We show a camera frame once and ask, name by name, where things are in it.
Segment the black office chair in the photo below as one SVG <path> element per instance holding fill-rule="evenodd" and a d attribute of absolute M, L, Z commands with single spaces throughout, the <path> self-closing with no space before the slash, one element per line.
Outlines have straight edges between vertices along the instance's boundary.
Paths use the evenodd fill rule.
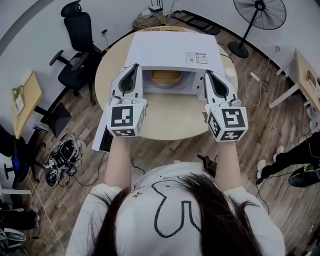
<path fill-rule="evenodd" d="M 8 172 L 14 172 L 15 177 L 13 183 L 20 183 L 26 178 L 29 167 L 31 167 L 33 179 L 35 182 L 39 183 L 39 180 L 36 178 L 35 164 L 41 168 L 43 168 L 43 166 L 36 161 L 33 149 L 25 143 L 24 138 L 20 137 L 19 139 L 16 139 L 15 136 L 8 133 L 0 125 L 0 140 L 0 153 L 11 158 L 13 166 L 7 168 L 6 164 L 4 164 L 6 179 L 9 179 Z"/>
<path fill-rule="evenodd" d="M 61 56 L 63 50 L 60 50 L 49 65 L 52 66 L 56 60 L 64 63 L 65 67 L 58 76 L 60 83 L 74 90 L 75 96 L 79 95 L 79 89 L 88 84 L 90 101 L 95 105 L 92 85 L 103 53 L 94 45 L 90 16 L 86 12 L 81 12 L 79 2 L 80 0 L 68 3 L 61 10 L 61 16 L 65 17 L 64 24 L 69 33 L 71 45 L 78 53 L 68 61 Z"/>

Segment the fan base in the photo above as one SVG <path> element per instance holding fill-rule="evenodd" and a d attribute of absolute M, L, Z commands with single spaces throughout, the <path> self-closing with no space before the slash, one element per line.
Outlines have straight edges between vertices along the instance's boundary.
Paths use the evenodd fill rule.
<path fill-rule="evenodd" d="M 239 47 L 240 46 L 240 43 L 239 42 L 230 42 L 228 43 L 228 48 L 230 49 L 230 51 L 240 57 L 240 58 L 243 58 L 243 59 L 246 59 L 249 57 L 249 52 L 247 50 L 246 47 L 244 47 L 244 45 L 241 46 L 241 48 Z"/>

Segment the cartoon print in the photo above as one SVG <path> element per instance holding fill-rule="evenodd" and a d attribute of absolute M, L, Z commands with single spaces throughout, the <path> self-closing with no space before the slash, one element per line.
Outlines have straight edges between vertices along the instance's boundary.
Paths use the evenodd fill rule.
<path fill-rule="evenodd" d="M 158 226 L 158 219 L 161 214 L 161 209 L 162 209 L 163 205 L 166 203 L 166 200 L 168 199 L 168 197 L 164 194 L 166 191 L 165 188 L 169 188 L 169 187 L 176 188 L 177 184 L 180 184 L 180 182 L 176 181 L 176 180 L 161 180 L 161 181 L 158 181 L 158 182 L 151 185 L 153 190 L 157 194 L 159 194 L 160 196 L 163 197 L 160 205 L 158 206 L 158 208 L 156 210 L 155 216 L 154 216 L 154 229 L 157 232 L 157 234 L 162 238 L 170 238 L 170 237 L 174 236 L 175 234 L 177 234 L 179 231 L 181 231 L 184 227 L 185 219 L 188 220 L 188 216 L 189 216 L 189 221 L 192 224 L 192 226 L 200 232 L 200 228 L 197 226 L 197 224 L 194 222 L 194 219 L 193 219 L 192 201 L 190 201 L 190 200 L 180 201 L 181 221 L 180 221 L 179 227 L 177 227 L 177 229 L 174 232 L 169 233 L 169 234 L 164 234 Z"/>
<path fill-rule="evenodd" d="M 140 192 L 138 192 L 138 193 L 136 193 L 133 197 L 134 198 L 137 198 L 138 196 L 140 196 L 140 195 L 142 195 L 143 193 L 140 193 Z"/>

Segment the fan grille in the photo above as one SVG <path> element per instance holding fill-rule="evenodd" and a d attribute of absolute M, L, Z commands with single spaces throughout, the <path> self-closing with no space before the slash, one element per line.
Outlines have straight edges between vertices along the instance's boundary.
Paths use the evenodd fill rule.
<path fill-rule="evenodd" d="M 253 25 L 263 30 L 276 30 L 286 21 L 287 11 L 282 0 L 233 0 L 236 10 L 247 21 L 251 22 L 256 3 L 263 3 L 265 9 L 259 10 Z"/>

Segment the standing fan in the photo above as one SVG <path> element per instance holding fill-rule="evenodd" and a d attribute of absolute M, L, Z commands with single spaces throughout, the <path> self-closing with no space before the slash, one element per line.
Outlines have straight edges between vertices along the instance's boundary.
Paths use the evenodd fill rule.
<path fill-rule="evenodd" d="M 276 30 L 286 21 L 287 11 L 282 0 L 233 0 L 238 13 L 250 23 L 241 42 L 230 42 L 230 51 L 240 58 L 249 56 L 244 41 L 252 26 L 263 30 Z"/>

